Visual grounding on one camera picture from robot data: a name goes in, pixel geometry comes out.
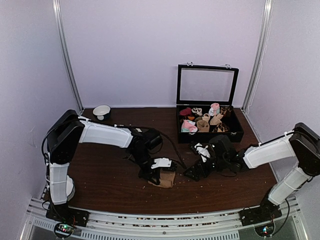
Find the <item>tan brown ribbed sock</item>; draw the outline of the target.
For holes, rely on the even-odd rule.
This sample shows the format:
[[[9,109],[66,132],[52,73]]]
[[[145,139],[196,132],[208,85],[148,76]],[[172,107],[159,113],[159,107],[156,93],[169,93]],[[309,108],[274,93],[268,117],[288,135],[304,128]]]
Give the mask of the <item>tan brown ribbed sock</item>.
[[[161,169],[159,172],[159,184],[156,185],[155,183],[152,183],[151,181],[148,181],[148,183],[150,185],[155,186],[155,187],[170,189],[173,187],[175,177],[176,177],[175,171],[167,171],[167,170]]]

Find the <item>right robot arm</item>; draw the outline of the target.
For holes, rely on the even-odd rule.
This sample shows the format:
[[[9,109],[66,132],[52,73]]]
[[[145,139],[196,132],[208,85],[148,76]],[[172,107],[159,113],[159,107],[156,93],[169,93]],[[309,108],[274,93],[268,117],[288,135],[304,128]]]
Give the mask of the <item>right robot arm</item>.
[[[320,174],[320,136],[302,122],[282,136],[240,151],[236,151],[226,135],[213,137],[207,145],[191,144],[190,148],[199,155],[199,160],[183,174],[194,181],[206,178],[214,171],[245,172],[278,160],[297,159],[295,167],[261,201],[256,210],[261,221],[268,220],[289,195]]]

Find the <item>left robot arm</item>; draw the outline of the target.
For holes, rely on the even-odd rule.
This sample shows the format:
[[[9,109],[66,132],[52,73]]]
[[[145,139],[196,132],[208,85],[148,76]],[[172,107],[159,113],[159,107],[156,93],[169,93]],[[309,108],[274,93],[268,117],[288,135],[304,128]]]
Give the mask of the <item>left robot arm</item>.
[[[67,110],[44,136],[52,213],[72,218],[64,204],[107,210],[138,201],[143,187],[160,184],[161,162],[151,156],[147,135],[132,127],[109,126]]]

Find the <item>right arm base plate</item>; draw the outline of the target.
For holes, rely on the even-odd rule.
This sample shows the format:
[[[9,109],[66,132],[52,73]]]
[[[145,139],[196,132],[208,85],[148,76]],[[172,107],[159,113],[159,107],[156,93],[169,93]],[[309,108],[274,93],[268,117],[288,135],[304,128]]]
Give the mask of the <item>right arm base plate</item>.
[[[271,221],[272,219],[279,218],[281,216],[282,212],[277,207],[268,209],[259,206],[239,211],[239,218],[242,226],[255,225],[262,222]]]

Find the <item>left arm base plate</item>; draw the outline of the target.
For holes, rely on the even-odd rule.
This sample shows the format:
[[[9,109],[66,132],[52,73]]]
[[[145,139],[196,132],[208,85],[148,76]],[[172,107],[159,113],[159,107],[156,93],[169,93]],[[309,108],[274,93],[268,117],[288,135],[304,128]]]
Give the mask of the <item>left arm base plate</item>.
[[[57,222],[66,223],[72,226],[86,227],[90,213],[85,210],[74,208],[53,209],[50,208],[45,217]]]

